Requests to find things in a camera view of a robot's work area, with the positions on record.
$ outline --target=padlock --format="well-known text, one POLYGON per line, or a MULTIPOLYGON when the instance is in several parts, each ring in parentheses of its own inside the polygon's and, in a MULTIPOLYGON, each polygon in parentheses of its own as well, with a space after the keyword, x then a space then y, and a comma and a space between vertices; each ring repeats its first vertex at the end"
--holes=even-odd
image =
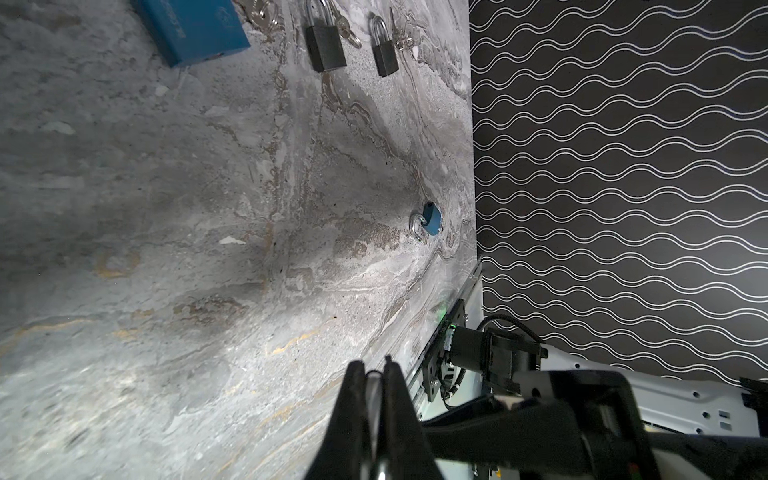
POLYGON ((371 18, 371 43, 373 43, 373 58, 380 77, 387 77, 400 69, 397 65, 395 45, 386 31, 384 19, 378 15, 371 18))
POLYGON ((312 13, 312 1, 305 0, 306 17, 310 26, 306 28, 306 47, 310 52, 312 68, 315 71, 328 71, 346 67, 344 49, 341 46, 339 28, 333 21, 333 14, 328 6, 329 0, 317 0, 319 13, 324 25, 315 25, 315 15, 312 13))

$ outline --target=cable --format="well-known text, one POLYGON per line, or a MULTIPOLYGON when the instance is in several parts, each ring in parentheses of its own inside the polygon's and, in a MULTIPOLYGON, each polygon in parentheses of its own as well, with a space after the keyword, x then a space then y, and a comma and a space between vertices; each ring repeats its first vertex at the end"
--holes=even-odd
POLYGON ((485 330, 485 327, 488 326, 488 324, 494 320, 504 320, 505 322, 510 322, 512 325, 518 327, 520 330, 525 332, 526 335, 530 336, 534 342, 544 343, 544 339, 536 335, 536 333, 534 333, 534 331, 531 330, 527 325, 525 325, 521 320, 518 320, 513 316, 506 315, 504 313, 495 313, 494 315, 488 315, 480 322, 480 325, 478 325, 478 330, 485 330))
POLYGON ((458 371, 458 375, 456 376, 456 381, 454 382, 451 389, 448 391, 450 395, 453 395, 458 390, 458 386, 462 384, 462 380, 464 379, 464 375, 467 373, 466 369, 461 369, 458 371))
POLYGON ((448 404, 448 402, 446 402, 446 401, 445 401, 445 399, 443 399, 443 400, 442 400, 442 404, 443 404, 443 405, 445 405, 445 407, 446 407, 448 410, 453 410, 453 409, 455 409, 455 408, 456 408, 456 407, 455 407, 455 406, 453 406, 453 405, 449 405, 449 404, 448 404))

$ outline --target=black wallpaper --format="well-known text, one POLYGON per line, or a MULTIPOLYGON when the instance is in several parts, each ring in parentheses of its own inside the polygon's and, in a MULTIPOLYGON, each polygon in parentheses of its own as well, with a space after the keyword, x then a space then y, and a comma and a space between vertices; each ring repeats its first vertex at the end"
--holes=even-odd
POLYGON ((474 0, 485 309, 590 360, 768 377, 768 5, 474 0))

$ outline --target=blue box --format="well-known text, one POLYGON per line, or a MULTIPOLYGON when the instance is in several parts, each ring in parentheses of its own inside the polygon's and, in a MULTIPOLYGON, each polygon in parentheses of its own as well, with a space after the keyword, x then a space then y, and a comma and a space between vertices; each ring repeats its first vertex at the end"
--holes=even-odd
POLYGON ((131 0, 171 67, 250 47, 230 0, 131 0))

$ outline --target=marble surface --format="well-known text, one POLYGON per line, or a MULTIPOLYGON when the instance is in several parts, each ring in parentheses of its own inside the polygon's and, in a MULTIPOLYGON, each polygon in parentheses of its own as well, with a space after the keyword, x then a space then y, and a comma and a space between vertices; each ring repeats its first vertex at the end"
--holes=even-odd
POLYGON ((404 366, 472 269, 465 2, 379 78, 302 5, 164 66, 122 0, 0 0, 0 478, 296 478, 346 364, 404 366), (408 217, 445 215, 427 245, 408 217))

